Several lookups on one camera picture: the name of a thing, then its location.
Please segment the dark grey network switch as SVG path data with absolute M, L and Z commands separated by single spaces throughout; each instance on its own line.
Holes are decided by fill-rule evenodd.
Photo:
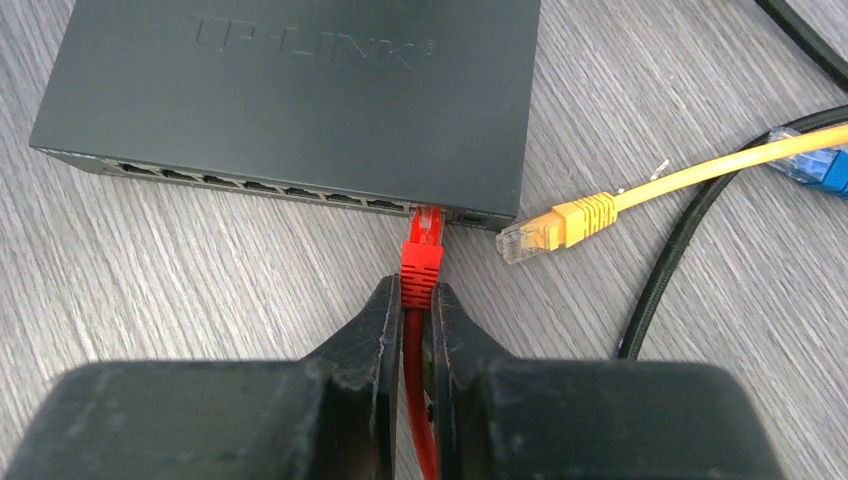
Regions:
M 79 1 L 31 147 L 76 168 L 498 231 L 536 1 Z

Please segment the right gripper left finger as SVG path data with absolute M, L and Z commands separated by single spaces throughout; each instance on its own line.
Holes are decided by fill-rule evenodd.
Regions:
M 10 479 L 391 479 L 400 280 L 298 360 L 110 361 L 65 373 Z

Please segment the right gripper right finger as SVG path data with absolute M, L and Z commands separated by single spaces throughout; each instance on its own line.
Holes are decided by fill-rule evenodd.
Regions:
M 703 363 L 529 359 L 432 295 L 444 479 L 780 479 L 749 396 Z

